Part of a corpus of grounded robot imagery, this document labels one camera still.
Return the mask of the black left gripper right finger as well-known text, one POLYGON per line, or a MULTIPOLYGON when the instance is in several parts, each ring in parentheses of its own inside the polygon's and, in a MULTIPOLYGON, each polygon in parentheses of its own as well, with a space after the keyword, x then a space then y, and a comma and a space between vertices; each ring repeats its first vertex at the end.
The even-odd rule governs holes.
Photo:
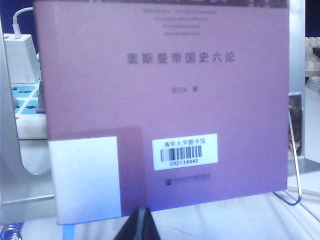
POLYGON ((161 239, 149 208, 139 209, 138 239, 139 240, 160 240, 161 239))

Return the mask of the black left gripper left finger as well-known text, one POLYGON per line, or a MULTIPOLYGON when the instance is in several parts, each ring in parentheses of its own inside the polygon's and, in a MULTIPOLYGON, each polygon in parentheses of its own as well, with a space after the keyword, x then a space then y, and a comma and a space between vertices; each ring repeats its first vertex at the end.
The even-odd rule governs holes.
POLYGON ((135 207, 118 234, 117 240, 141 240, 142 239, 142 210, 135 207))

